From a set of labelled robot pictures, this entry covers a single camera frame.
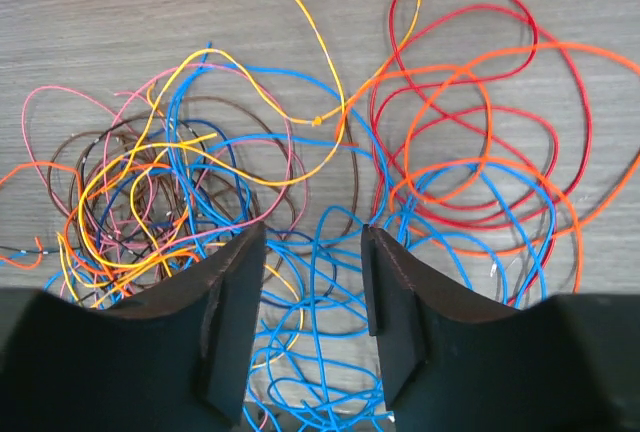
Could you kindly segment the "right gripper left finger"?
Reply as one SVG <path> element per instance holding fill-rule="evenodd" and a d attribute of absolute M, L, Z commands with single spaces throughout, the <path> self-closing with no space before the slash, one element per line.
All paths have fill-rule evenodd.
<path fill-rule="evenodd" d="M 1 292 L 5 431 L 229 431 L 241 419 L 265 261 L 255 224 L 96 311 Z"/>

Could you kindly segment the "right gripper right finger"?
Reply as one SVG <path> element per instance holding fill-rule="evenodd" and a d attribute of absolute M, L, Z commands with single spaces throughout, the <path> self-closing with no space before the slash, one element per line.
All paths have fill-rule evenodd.
<path fill-rule="evenodd" d="M 361 236 L 370 334 L 400 431 L 635 431 L 639 299 L 555 295 L 518 310 Z"/>

